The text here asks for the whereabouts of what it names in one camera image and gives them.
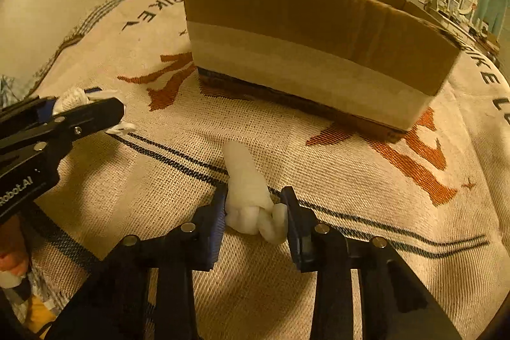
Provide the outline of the person's left hand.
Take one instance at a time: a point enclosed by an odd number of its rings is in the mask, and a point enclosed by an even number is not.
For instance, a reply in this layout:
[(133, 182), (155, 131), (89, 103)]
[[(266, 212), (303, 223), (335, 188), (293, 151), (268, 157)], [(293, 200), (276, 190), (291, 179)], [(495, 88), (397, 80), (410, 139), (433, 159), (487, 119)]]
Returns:
[(1, 225), (0, 268), (15, 276), (28, 271), (29, 257), (19, 217), (14, 215)]

